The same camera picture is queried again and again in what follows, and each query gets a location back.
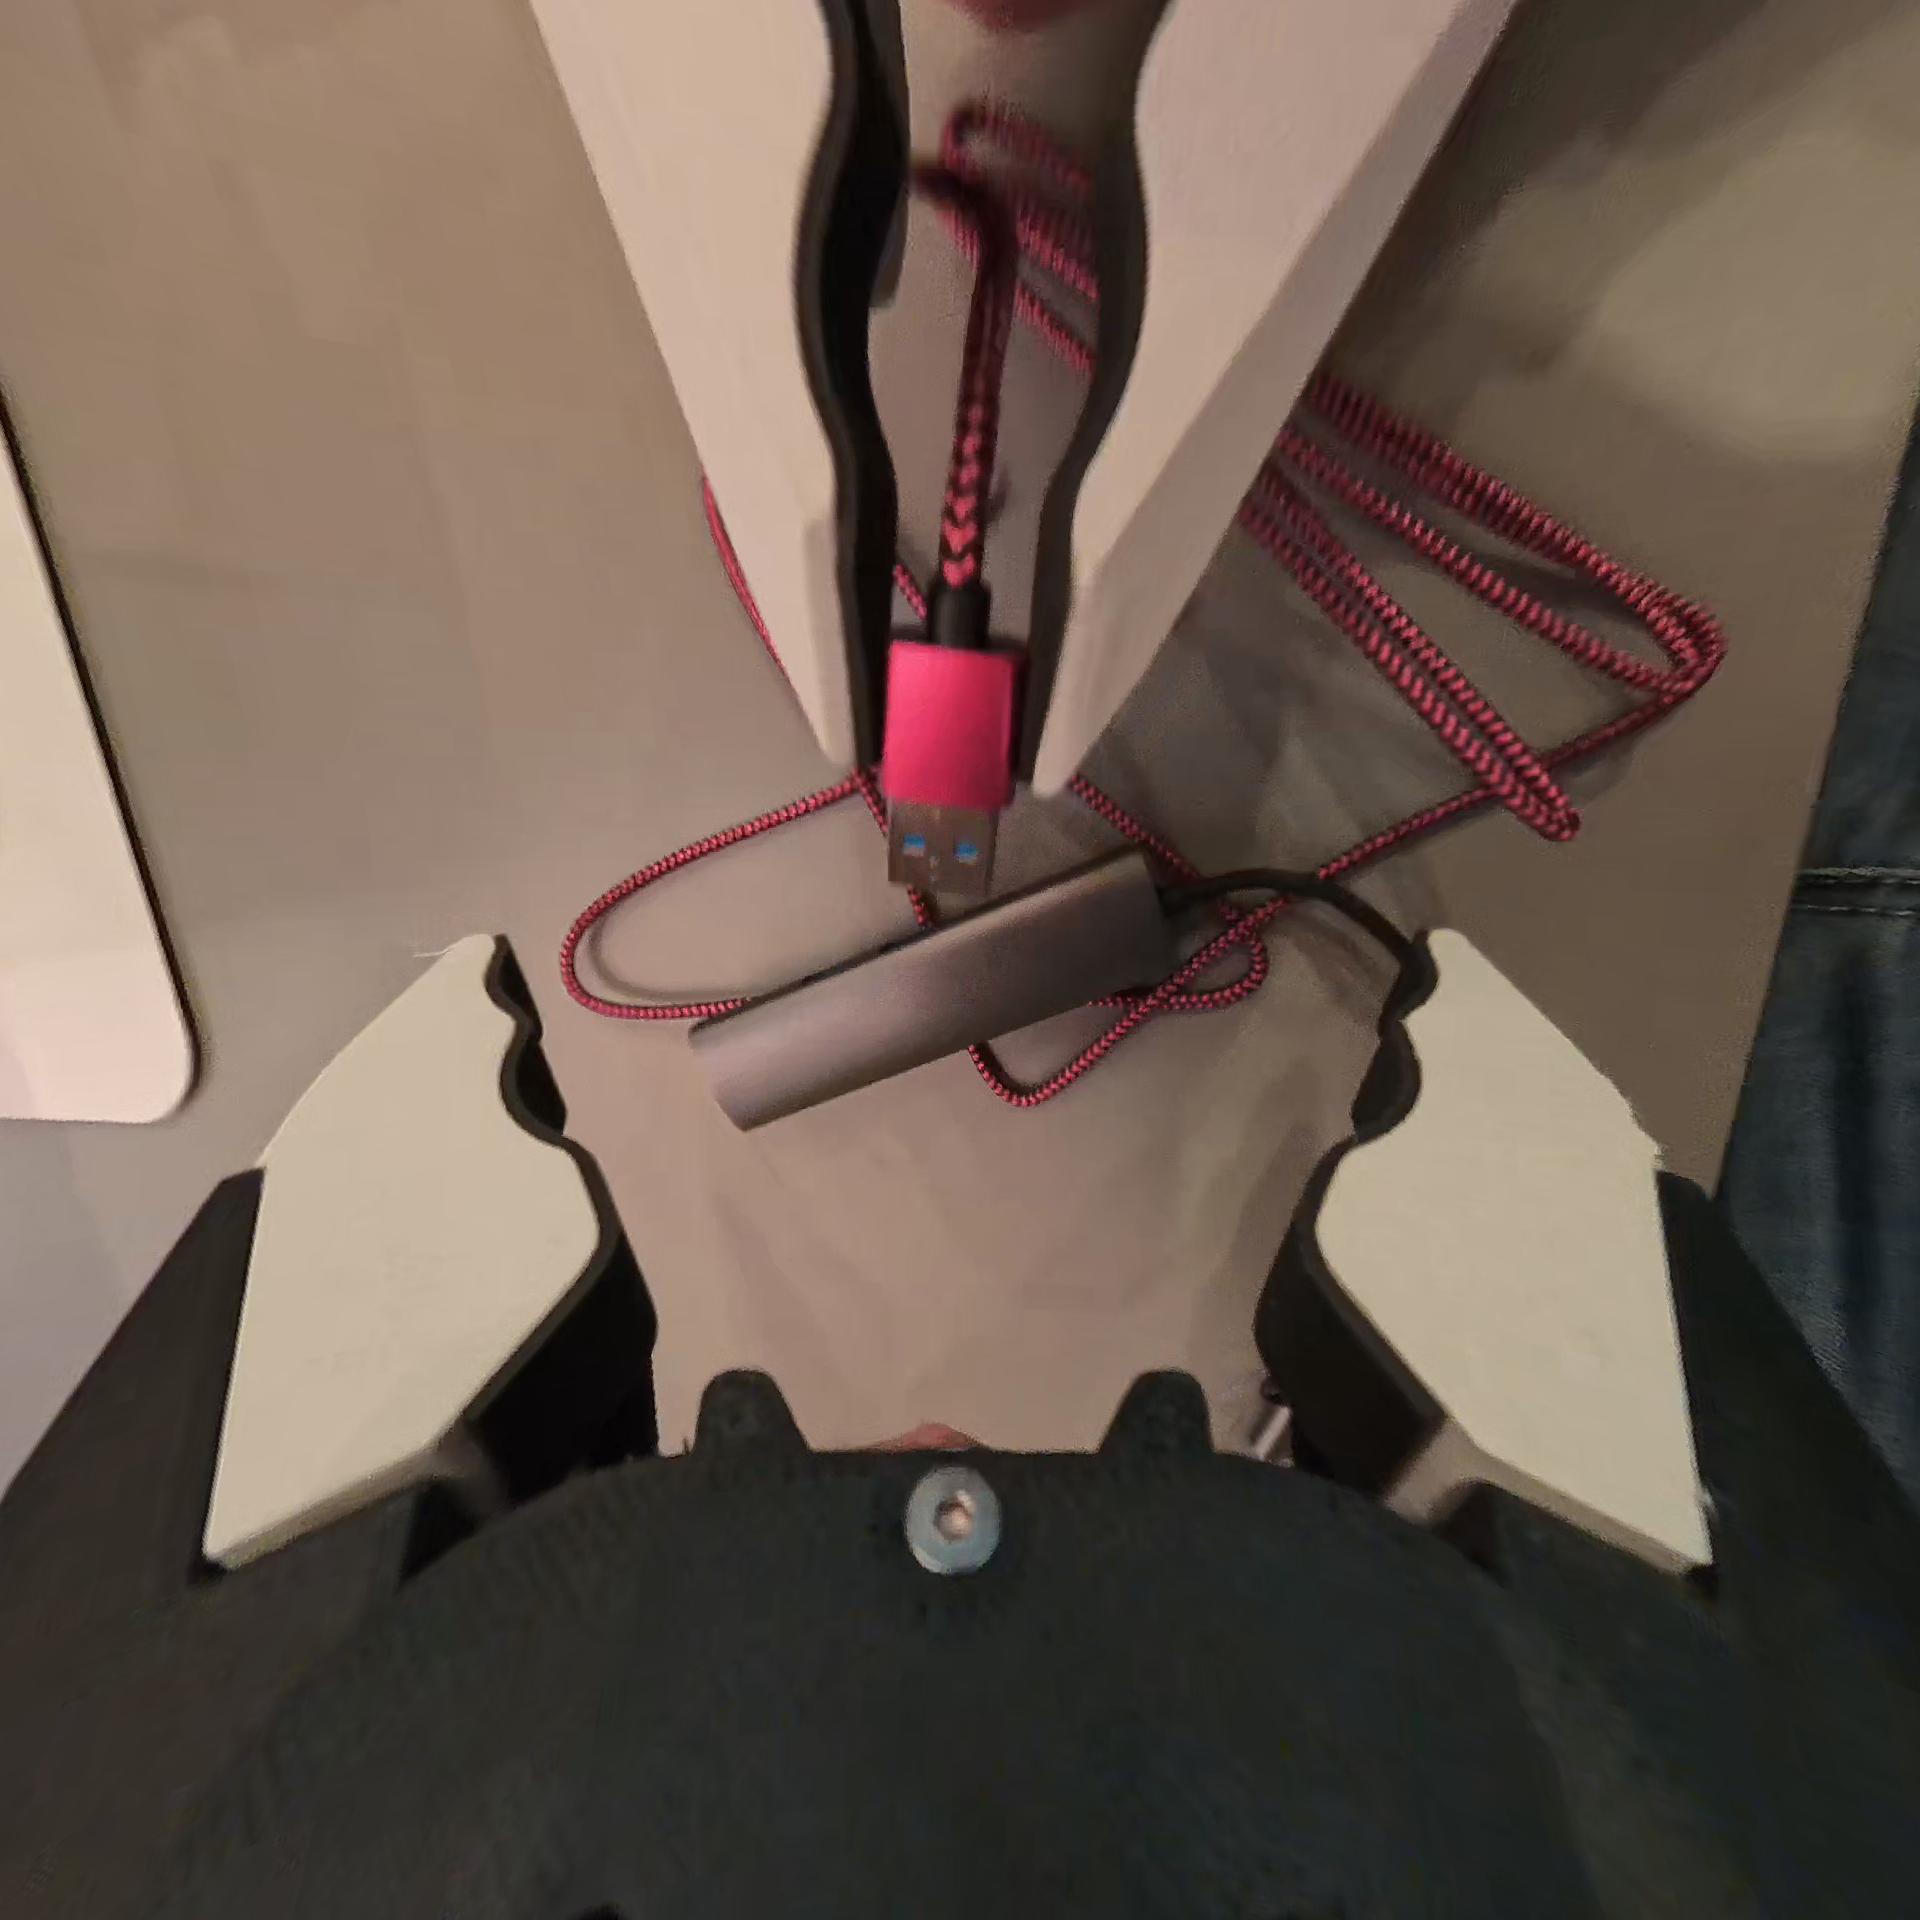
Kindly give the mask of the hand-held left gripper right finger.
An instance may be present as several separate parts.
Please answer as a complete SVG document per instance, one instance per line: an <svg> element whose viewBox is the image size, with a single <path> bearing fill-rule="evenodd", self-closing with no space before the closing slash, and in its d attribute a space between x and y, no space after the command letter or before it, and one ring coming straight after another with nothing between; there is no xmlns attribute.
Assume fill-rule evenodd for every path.
<svg viewBox="0 0 1920 1920"><path fill-rule="evenodd" d="M1256 1302L1294 1452L1431 1532L1500 1488L1708 1567L1658 1177L1625 1093L1484 952L1414 939Z"/></svg>

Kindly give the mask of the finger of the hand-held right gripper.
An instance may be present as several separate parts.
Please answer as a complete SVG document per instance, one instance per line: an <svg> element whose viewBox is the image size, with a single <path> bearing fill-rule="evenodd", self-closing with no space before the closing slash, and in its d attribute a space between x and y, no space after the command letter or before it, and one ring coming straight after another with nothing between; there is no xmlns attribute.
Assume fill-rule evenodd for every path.
<svg viewBox="0 0 1920 1920"><path fill-rule="evenodd" d="M754 608L833 760L874 760L897 473L897 4L537 4Z"/></svg>
<svg viewBox="0 0 1920 1920"><path fill-rule="evenodd" d="M1021 780L1146 677L1512 4L1167 4L1091 164L1098 340L1045 489Z"/></svg>

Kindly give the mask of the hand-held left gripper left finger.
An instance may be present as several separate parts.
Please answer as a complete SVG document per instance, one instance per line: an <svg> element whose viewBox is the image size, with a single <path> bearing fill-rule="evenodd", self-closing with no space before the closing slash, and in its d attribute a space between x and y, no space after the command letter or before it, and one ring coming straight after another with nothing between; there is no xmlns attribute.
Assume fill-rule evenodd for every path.
<svg viewBox="0 0 1920 1920"><path fill-rule="evenodd" d="M258 1160L204 1555L239 1571L398 1492L506 1492L486 1405L603 1275L617 1226L539 1019L467 939L316 1075Z"/></svg>

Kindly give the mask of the grey usb hub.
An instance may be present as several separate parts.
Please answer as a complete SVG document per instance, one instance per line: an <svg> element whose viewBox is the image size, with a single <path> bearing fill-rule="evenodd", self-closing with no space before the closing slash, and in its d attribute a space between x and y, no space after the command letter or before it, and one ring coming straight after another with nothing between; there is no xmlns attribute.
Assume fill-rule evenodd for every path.
<svg viewBox="0 0 1920 1920"><path fill-rule="evenodd" d="M689 1049L719 1112L760 1129L1170 970L1160 878L1122 849L703 1019Z"/></svg>

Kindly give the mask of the person's legs in jeans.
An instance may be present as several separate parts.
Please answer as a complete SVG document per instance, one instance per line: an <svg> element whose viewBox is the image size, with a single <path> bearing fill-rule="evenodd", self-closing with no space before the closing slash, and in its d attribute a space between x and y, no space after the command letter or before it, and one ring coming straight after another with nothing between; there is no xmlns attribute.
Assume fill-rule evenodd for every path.
<svg viewBox="0 0 1920 1920"><path fill-rule="evenodd" d="M1918 1504L1918 429L1719 1202Z"/></svg>

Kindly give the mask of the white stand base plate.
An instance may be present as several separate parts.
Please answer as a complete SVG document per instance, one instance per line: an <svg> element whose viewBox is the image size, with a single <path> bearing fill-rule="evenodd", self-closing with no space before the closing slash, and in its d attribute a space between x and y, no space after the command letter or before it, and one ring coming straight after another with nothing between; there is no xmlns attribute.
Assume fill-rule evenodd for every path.
<svg viewBox="0 0 1920 1920"><path fill-rule="evenodd" d="M198 1052L13 429L4 429L4 1117L148 1126Z"/></svg>

